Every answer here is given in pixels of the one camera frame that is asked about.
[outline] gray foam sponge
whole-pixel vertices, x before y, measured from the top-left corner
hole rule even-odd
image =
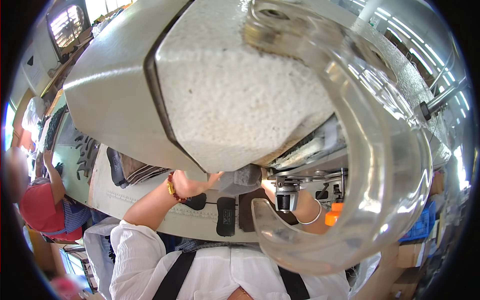
[[[220,177],[219,190],[228,195],[240,195],[255,191],[262,185],[262,169],[257,165],[246,165]]]

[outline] person in red shirt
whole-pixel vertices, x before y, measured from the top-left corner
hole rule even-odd
[[[82,226],[91,218],[90,209],[75,201],[67,201],[60,174],[52,165],[53,152],[45,149],[43,162],[49,179],[38,178],[30,185],[25,155],[18,147],[7,150],[9,194],[18,203],[24,221],[34,230],[51,239],[78,240]]]

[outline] red beaded bracelet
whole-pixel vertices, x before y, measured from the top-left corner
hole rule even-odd
[[[175,171],[172,171],[170,172],[170,174],[168,175],[168,178],[167,178],[167,187],[168,187],[168,192],[170,193],[170,195],[174,196],[175,199],[177,199],[178,202],[180,203],[185,203],[187,202],[187,199],[186,198],[180,198],[177,193],[175,192],[175,189],[173,188],[173,182],[172,182],[172,178],[173,178],[173,173]]]

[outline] white blouse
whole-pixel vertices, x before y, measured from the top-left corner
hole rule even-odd
[[[110,235],[116,254],[110,293],[114,300],[152,300],[181,251],[166,254],[160,237],[146,226],[122,220]],[[301,276],[313,300],[348,298],[345,272]],[[256,300],[289,300],[277,265],[248,248],[215,247],[197,251],[177,299],[227,299],[241,286]]]

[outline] blue plastic crate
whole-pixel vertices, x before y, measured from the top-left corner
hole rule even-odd
[[[412,228],[398,241],[426,238],[435,225],[435,201],[425,205],[418,220]]]

